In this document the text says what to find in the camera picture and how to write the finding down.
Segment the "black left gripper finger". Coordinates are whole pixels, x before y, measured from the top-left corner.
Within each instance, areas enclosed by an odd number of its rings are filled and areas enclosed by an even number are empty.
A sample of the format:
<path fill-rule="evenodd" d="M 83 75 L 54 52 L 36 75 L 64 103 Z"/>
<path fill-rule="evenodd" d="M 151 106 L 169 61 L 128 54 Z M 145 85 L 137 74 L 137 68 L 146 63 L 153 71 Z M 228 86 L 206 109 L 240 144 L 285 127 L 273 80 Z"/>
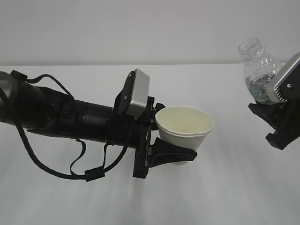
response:
<path fill-rule="evenodd" d="M 152 108 L 151 108 L 151 130 L 152 131 L 158 130 L 158 126 L 155 121 L 155 116 L 160 110 L 162 110 L 164 108 L 166 108 L 166 106 L 162 103 L 156 103 L 156 105 L 152 106 Z"/>
<path fill-rule="evenodd" d="M 196 158 L 194 150 L 173 145 L 160 138 L 156 138 L 154 144 L 150 147 L 150 168 L 168 163 L 190 162 Z"/>

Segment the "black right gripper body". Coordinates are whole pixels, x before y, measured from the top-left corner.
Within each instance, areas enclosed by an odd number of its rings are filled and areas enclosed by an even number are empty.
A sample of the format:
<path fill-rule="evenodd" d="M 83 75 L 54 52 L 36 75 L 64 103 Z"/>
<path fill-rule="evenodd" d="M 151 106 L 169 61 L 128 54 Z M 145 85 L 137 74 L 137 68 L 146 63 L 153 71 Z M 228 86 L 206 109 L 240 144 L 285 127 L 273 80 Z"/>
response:
<path fill-rule="evenodd" d="M 300 93 L 292 95 L 277 116 L 277 125 L 273 134 L 266 136 L 269 144 L 283 150 L 300 136 Z"/>

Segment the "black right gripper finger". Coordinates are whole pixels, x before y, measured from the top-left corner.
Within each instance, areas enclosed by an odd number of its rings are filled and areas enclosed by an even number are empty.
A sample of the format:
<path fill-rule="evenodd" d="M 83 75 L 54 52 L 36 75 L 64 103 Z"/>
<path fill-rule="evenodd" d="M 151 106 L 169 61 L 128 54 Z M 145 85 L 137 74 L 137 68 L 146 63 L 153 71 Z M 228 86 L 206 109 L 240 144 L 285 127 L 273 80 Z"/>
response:
<path fill-rule="evenodd" d="M 282 110 L 285 104 L 277 103 L 266 105 L 261 103 L 250 103 L 248 108 L 250 111 L 267 122 L 276 131 L 283 131 L 285 129 L 282 119 Z"/>

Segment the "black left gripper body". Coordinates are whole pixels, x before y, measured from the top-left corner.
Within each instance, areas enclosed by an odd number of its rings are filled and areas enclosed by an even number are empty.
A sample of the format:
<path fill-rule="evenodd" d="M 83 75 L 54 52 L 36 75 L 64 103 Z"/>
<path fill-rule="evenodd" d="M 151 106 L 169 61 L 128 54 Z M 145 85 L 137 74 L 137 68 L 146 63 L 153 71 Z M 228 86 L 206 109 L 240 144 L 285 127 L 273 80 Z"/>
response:
<path fill-rule="evenodd" d="M 144 179 L 148 175 L 149 168 L 146 165 L 146 151 L 150 141 L 150 132 L 154 119 L 153 103 L 154 98 L 148 97 L 147 105 L 142 115 L 138 118 L 119 114 L 118 108 L 123 99 L 118 95 L 115 99 L 112 114 L 109 121 L 109 128 L 106 136 L 106 143 L 122 146 L 119 156 L 105 167 L 105 172 L 113 169 L 124 157 L 128 148 L 135 149 L 133 176 Z"/>

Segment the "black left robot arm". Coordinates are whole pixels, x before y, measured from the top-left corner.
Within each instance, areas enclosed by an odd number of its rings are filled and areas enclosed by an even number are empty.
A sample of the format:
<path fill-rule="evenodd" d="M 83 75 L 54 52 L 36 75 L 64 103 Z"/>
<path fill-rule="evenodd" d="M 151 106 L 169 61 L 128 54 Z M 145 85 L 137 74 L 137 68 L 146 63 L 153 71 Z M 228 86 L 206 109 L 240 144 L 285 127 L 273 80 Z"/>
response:
<path fill-rule="evenodd" d="M 29 79 L 13 70 L 0 74 L 0 121 L 17 128 L 24 147 L 34 164 L 43 171 L 67 180 L 92 181 L 105 176 L 124 157 L 128 148 L 135 149 L 133 176 L 146 178 L 150 168 L 174 162 L 189 162 L 196 157 L 190 147 L 181 147 L 161 138 L 150 141 L 158 129 L 156 114 L 164 108 L 149 96 L 150 78 L 139 69 L 131 71 L 114 106 L 76 100 L 66 89 L 56 91 L 38 86 L 42 76 Z M 118 145 L 122 151 L 110 164 L 86 170 L 80 175 L 55 171 L 35 155 L 26 132 L 57 138 L 74 139 L 86 152 L 85 141 Z"/>

